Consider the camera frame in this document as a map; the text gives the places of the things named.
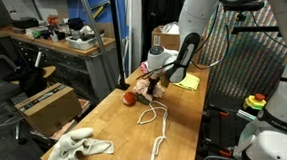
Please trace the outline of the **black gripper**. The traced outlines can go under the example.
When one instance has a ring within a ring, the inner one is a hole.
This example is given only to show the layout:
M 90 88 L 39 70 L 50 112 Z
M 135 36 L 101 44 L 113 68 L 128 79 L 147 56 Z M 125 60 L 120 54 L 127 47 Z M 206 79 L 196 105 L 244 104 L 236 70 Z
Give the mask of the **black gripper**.
M 149 78 L 148 79 L 149 80 L 149 82 L 150 82 L 150 85 L 149 85 L 149 90 L 152 90 L 152 89 L 154 89 L 155 88 L 155 86 L 158 84 L 158 82 L 160 81 L 160 79 L 159 78 Z

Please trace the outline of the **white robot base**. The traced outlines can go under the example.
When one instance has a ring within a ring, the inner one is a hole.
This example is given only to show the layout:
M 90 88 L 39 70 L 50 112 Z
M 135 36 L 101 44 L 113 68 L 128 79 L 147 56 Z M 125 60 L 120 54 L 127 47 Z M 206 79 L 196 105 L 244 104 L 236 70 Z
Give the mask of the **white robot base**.
M 237 160 L 287 160 L 287 66 L 275 93 L 242 131 Z

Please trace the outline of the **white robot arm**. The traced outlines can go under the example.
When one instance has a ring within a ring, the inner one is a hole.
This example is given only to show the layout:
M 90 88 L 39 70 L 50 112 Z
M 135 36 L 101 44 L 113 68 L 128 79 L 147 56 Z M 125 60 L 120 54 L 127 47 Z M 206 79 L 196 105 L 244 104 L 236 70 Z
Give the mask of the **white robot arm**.
M 180 11 L 178 27 L 180 30 L 179 50 L 163 47 L 151 48 L 147 57 L 148 72 L 151 76 L 149 89 L 155 88 L 164 75 L 166 80 L 179 83 L 185 78 L 191 58 L 199 47 L 201 35 L 207 21 L 218 3 L 228 7 L 248 4 L 257 0 L 185 0 Z M 275 16 L 280 33 L 287 44 L 287 0 L 267 0 Z

